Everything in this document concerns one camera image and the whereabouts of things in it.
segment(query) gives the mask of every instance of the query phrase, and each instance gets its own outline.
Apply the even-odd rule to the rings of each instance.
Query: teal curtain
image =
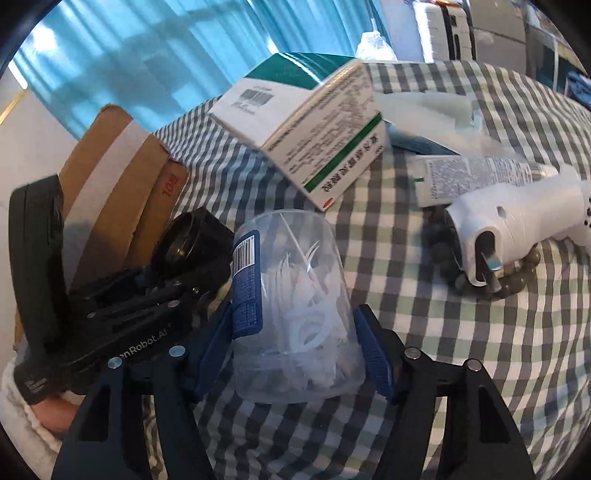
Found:
[[[354,55],[364,0],[63,0],[14,62],[77,138],[107,103],[153,131],[276,51]]]

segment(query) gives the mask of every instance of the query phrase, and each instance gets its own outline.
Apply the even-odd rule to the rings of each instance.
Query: barcode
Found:
[[[257,106],[266,104],[273,98],[270,93],[259,92],[258,90],[246,89],[240,94],[240,99]]]
[[[232,262],[232,278],[244,270],[255,264],[255,237],[254,235],[248,237],[238,244],[234,250],[234,258]]]

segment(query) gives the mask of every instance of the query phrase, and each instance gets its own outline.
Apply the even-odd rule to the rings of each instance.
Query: white and green box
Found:
[[[209,113],[326,210],[384,150],[386,129],[358,59],[276,53]]]

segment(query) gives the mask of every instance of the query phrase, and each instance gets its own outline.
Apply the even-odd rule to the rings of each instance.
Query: blue label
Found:
[[[259,232],[240,238],[232,258],[232,319],[234,338],[256,335],[262,329]]]

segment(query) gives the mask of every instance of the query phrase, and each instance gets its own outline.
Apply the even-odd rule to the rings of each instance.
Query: cardboard box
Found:
[[[386,130],[358,59],[276,53],[209,111],[326,210],[384,150]]]
[[[168,149],[121,107],[106,105],[60,172],[62,260],[70,290],[149,263],[187,181]],[[15,340],[22,327],[17,313]]]

